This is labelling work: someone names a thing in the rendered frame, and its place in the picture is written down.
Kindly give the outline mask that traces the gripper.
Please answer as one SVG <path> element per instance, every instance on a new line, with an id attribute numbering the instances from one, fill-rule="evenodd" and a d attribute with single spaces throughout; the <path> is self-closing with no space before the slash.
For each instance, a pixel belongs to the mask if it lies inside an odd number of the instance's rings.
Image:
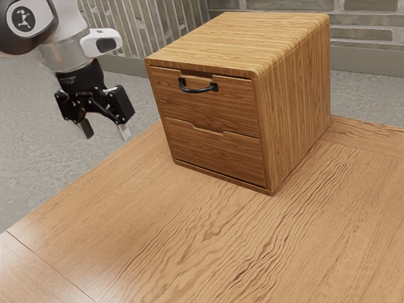
<path id="1" fill-rule="evenodd" d="M 75 71 L 58 72 L 56 78 L 62 90 L 57 91 L 54 96 L 63 118 L 73 121 L 87 139 L 94 135 L 94 131 L 86 118 L 83 104 L 70 98 L 71 94 L 91 97 L 91 105 L 95 112 L 114 122 L 124 141 L 129 139 L 131 136 L 129 122 L 135 114 L 135 109 L 123 86 L 117 85 L 107 89 L 104 73 L 97 59 Z"/>

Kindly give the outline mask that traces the wooden two-drawer cabinet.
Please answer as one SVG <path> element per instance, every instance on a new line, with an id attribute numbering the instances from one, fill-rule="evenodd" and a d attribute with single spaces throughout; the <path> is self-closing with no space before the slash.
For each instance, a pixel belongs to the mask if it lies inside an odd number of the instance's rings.
<path id="1" fill-rule="evenodd" d="M 330 18 L 225 12 L 145 59 L 173 161 L 271 195 L 330 124 Z"/>

